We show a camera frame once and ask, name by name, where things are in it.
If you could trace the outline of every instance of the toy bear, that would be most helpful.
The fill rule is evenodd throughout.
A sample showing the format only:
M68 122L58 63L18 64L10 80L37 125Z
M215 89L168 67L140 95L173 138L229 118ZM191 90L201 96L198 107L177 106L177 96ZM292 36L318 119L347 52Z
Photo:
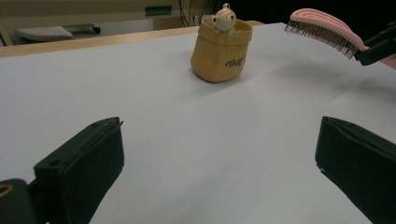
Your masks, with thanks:
M232 35L235 32L233 28L236 24L235 13L231 10L230 4L224 3L222 9L213 16L213 29L216 34L220 31Z

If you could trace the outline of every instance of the hairbrush bristles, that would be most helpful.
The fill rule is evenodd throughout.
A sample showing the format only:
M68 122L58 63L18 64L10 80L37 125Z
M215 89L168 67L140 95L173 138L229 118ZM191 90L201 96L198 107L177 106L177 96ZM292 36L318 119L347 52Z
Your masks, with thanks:
M361 39L342 21L324 12L303 8L293 12L285 31L321 41L337 49L348 59L364 49Z

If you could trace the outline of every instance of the white table surface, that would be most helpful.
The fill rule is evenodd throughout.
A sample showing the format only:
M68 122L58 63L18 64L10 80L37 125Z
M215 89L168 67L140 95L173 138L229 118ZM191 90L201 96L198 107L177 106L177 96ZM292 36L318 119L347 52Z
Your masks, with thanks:
M125 166L94 224L370 223L315 163L322 116L396 142L396 71L255 26L241 76L191 70L197 34L0 59L0 179L118 116Z

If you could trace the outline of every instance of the yellow fabric bag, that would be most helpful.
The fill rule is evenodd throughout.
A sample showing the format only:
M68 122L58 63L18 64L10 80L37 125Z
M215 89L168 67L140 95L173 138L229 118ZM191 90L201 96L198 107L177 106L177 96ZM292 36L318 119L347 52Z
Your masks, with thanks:
M223 82L241 74L253 27L236 20L234 29L232 35L216 34L212 19L203 19L191 56L192 70L198 77L208 82Z

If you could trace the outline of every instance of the pink hairbrush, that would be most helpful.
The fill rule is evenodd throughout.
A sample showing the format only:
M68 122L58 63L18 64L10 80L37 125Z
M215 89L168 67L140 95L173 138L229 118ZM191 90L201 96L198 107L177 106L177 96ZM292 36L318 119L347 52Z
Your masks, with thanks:
M343 21L313 8L302 8L290 15L285 31L326 43L348 59L355 57L362 65L380 61L396 69L396 22L363 42Z

